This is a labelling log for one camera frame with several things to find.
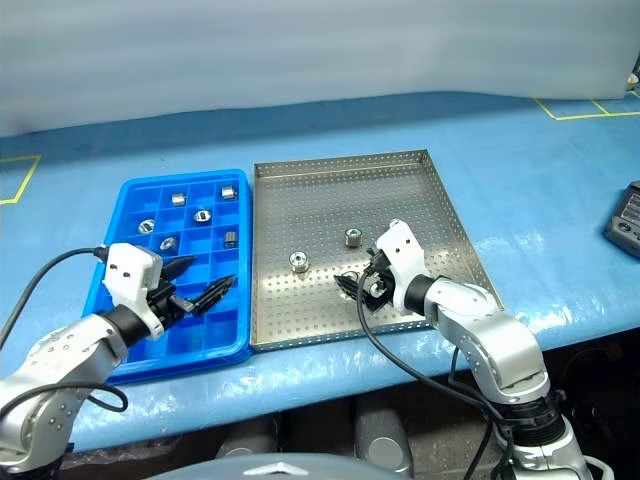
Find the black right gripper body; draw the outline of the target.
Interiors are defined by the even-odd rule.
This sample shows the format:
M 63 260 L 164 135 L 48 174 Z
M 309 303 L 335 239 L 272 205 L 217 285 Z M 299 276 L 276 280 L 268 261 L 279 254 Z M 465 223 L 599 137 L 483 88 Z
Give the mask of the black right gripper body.
M 362 300 L 369 311 L 378 311 L 385 305 L 392 304 L 395 290 L 395 279 L 389 270 L 382 273 L 373 272 L 363 286 Z

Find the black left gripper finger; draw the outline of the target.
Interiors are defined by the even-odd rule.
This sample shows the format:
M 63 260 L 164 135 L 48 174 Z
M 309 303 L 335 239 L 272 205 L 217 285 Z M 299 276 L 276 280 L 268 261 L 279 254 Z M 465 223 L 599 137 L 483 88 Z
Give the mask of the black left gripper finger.
M 162 288 L 175 288 L 174 281 L 183 275 L 195 262 L 196 257 L 180 256 L 170 260 L 164 264 L 160 274 L 160 286 Z
M 200 296 L 191 301 L 193 305 L 191 314 L 201 316 L 213 308 L 229 292 L 235 279 L 235 275 L 228 275 L 214 281 Z

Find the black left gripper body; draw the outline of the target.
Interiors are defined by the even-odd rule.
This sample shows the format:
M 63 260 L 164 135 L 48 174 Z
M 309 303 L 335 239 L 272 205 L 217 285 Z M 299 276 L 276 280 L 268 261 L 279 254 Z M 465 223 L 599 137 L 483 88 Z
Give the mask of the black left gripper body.
M 194 304 L 179 297 L 176 286 L 165 279 L 161 279 L 158 286 L 147 293 L 146 301 L 165 330 L 171 329 L 194 310 Z

